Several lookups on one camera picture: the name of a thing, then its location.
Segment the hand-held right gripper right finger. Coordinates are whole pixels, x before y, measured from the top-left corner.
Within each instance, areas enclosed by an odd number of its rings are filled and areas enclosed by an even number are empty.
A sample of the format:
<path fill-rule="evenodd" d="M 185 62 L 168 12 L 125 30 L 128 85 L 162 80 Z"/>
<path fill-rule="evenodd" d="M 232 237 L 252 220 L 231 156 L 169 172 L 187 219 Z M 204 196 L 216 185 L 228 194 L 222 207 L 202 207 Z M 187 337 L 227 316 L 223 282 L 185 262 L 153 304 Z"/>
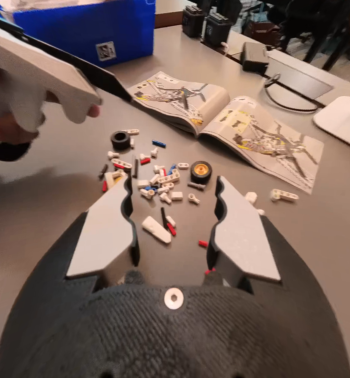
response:
<path fill-rule="evenodd" d="M 281 284 L 261 215 L 224 177 L 216 179 L 215 216 L 207 247 L 207 266 L 223 283 L 252 289 L 250 279 Z"/>

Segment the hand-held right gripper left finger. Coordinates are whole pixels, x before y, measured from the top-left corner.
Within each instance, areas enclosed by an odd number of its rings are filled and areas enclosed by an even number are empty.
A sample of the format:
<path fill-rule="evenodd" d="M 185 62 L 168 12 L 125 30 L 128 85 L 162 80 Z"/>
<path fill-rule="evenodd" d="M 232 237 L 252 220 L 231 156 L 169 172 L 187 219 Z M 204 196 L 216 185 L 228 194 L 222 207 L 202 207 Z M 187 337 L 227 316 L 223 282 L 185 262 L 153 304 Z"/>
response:
<path fill-rule="evenodd" d="M 117 285 L 138 267 L 140 248 L 133 213 L 131 176 L 122 177 L 86 212 L 66 277 L 98 276 Z"/>

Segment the pile of small lego pieces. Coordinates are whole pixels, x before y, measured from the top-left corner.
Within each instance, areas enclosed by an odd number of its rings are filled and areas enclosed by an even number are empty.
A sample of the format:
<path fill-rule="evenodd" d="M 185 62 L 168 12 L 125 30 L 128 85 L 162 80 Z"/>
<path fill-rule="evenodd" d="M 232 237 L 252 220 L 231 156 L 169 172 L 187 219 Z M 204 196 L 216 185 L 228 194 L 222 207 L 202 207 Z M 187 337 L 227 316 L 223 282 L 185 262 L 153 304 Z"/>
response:
<path fill-rule="evenodd" d="M 123 130 L 131 136 L 139 135 L 138 129 Z M 105 164 L 99 173 L 99 180 L 103 182 L 102 192 L 106 193 L 111 190 L 118 181 L 120 181 L 127 173 L 130 173 L 131 178 L 137 178 L 139 165 L 143 166 L 151 162 L 151 158 L 157 158 L 158 148 L 165 148 L 166 144 L 153 140 L 152 144 L 155 148 L 150 152 L 150 155 L 140 154 L 139 158 L 133 158 L 133 163 L 130 164 L 119 158 L 118 152 L 108 152 L 107 156 L 114 167 L 113 172 L 108 171 L 108 164 Z M 134 139 L 131 137 L 130 148 L 134 148 Z M 158 195 L 161 202 L 172 204 L 173 201 L 182 201 L 182 192 L 174 192 L 173 188 L 176 182 L 180 180 L 179 170 L 190 170 L 188 163 L 175 163 L 167 172 L 165 166 L 155 165 L 153 168 L 154 176 L 150 180 L 138 180 L 137 188 L 142 197 L 147 200 L 153 199 Z M 203 191 L 206 185 L 196 184 L 194 182 L 187 182 L 188 187 L 196 188 Z M 164 208 L 161 208 L 162 226 L 167 229 L 172 236 L 176 236 L 176 223 L 169 215 L 166 215 Z"/>

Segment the white lego wedge panel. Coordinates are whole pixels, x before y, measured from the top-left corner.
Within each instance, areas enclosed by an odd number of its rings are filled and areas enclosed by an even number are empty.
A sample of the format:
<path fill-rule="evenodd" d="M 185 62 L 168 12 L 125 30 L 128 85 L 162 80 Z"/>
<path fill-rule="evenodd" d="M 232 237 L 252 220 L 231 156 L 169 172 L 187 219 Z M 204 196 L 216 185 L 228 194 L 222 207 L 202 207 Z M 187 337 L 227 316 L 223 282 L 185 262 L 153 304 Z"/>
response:
<path fill-rule="evenodd" d="M 161 224 L 159 224 L 153 217 L 148 216 L 142 222 L 142 227 L 144 230 L 152 234 L 155 238 L 160 240 L 165 244 L 169 244 L 172 241 L 172 235 L 165 229 Z"/>

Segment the white angled lego beam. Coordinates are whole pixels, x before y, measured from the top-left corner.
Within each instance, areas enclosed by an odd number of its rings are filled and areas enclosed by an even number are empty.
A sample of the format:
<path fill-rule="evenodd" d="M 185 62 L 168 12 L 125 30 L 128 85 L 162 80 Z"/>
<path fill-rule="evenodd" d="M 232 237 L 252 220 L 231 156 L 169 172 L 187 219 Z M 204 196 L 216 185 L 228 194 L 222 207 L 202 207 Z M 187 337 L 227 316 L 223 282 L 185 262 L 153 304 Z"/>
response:
<path fill-rule="evenodd" d="M 272 202 L 276 201 L 287 201 L 287 202 L 296 202 L 299 200 L 299 196 L 290 192 L 282 191 L 279 189 L 272 189 L 270 193 L 270 199 Z"/>

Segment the lego wheel with yellow hub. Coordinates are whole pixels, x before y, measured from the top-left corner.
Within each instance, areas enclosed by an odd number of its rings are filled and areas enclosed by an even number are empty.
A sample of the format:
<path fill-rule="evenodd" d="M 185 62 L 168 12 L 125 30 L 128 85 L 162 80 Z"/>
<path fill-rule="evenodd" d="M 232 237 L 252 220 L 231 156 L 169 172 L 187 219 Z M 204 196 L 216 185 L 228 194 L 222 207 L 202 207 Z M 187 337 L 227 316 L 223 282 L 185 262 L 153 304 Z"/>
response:
<path fill-rule="evenodd" d="M 196 161 L 190 167 L 190 180 L 196 184 L 206 185 L 211 175 L 212 167 L 206 161 Z"/>

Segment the black lego tire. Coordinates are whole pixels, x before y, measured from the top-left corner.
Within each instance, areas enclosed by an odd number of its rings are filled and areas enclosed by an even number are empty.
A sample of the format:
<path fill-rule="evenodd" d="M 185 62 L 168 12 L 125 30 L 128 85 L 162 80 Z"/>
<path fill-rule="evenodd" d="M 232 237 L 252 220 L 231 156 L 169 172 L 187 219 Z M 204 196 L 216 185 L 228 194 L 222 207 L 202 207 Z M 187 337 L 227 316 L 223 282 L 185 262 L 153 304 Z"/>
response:
<path fill-rule="evenodd" d="M 123 130 L 118 130 L 110 136 L 111 144 L 116 150 L 125 150 L 130 148 L 130 134 Z"/>

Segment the open lego instruction booklet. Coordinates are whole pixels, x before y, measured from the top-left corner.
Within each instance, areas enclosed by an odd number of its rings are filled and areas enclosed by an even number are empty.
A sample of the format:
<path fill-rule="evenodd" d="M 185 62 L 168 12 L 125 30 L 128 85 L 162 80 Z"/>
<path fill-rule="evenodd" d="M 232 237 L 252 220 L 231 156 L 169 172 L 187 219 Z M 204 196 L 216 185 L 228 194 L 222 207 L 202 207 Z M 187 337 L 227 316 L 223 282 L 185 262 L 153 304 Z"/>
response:
<path fill-rule="evenodd" d="M 258 170 L 312 193 L 324 144 L 276 120 L 251 97 L 231 99 L 223 87 L 162 71 L 128 92 L 142 110 L 196 138 L 212 136 Z"/>

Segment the person's left hand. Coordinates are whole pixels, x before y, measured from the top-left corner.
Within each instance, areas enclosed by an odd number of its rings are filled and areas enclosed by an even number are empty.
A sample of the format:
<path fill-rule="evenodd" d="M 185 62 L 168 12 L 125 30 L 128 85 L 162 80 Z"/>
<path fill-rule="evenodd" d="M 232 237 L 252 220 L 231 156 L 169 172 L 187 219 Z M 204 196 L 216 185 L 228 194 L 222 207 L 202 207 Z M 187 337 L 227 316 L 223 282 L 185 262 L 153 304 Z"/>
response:
<path fill-rule="evenodd" d="M 22 129 L 12 114 L 0 117 L 0 143 L 12 145 L 32 142 L 39 132 L 28 132 Z"/>

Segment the blue storage box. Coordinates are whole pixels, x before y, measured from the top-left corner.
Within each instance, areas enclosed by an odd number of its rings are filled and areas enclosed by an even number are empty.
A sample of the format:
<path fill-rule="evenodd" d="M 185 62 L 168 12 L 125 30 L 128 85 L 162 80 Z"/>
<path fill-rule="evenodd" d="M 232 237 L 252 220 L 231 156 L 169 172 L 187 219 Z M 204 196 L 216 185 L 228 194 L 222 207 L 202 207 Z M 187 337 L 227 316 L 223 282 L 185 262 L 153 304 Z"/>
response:
<path fill-rule="evenodd" d="M 24 33 L 102 68 L 150 56 L 156 1 L 0 1 Z"/>

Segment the white folding stand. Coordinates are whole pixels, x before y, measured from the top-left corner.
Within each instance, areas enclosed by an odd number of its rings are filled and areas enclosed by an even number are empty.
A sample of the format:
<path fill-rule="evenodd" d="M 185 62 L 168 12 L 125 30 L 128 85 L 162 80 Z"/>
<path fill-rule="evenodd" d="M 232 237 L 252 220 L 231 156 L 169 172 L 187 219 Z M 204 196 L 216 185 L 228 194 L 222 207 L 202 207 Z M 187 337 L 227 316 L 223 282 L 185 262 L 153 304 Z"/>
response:
<path fill-rule="evenodd" d="M 340 96 L 318 111 L 314 124 L 350 145 L 350 96 Z"/>

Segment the black box device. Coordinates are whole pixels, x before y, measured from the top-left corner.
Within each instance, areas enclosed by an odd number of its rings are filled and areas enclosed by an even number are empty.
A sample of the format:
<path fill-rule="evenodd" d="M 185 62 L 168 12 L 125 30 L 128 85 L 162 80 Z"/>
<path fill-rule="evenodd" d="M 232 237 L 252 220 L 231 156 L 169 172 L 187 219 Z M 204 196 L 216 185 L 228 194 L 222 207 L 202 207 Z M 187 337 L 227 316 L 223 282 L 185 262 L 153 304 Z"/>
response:
<path fill-rule="evenodd" d="M 233 23 L 219 13 L 212 13 L 206 17 L 204 41 L 211 46 L 226 43 Z"/>
<path fill-rule="evenodd" d="M 202 33 L 205 13 L 194 5 L 187 5 L 182 13 L 182 32 L 191 38 L 199 38 Z"/>

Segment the black power adapter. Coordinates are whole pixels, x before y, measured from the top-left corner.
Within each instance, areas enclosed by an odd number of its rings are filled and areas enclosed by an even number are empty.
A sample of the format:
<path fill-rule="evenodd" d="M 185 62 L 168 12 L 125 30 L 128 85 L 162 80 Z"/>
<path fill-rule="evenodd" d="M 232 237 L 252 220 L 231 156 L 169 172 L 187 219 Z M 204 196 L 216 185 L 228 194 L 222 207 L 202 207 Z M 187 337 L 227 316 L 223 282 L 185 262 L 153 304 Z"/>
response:
<path fill-rule="evenodd" d="M 269 65 L 267 45 L 256 42 L 244 42 L 240 64 L 245 72 L 264 75 Z"/>

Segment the black office chair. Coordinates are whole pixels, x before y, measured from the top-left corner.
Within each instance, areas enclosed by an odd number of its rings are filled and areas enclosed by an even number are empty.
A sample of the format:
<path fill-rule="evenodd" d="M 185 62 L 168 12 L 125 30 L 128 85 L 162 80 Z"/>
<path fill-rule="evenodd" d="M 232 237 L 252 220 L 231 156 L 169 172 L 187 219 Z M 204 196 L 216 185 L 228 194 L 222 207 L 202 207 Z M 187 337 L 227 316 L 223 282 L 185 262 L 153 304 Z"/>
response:
<path fill-rule="evenodd" d="M 310 33 L 314 39 L 303 61 L 311 63 L 330 34 L 340 35 L 336 48 L 324 63 L 322 70 L 329 71 L 350 44 L 350 1 L 289 1 L 281 10 L 285 19 L 280 51 L 285 53 L 291 39 Z"/>

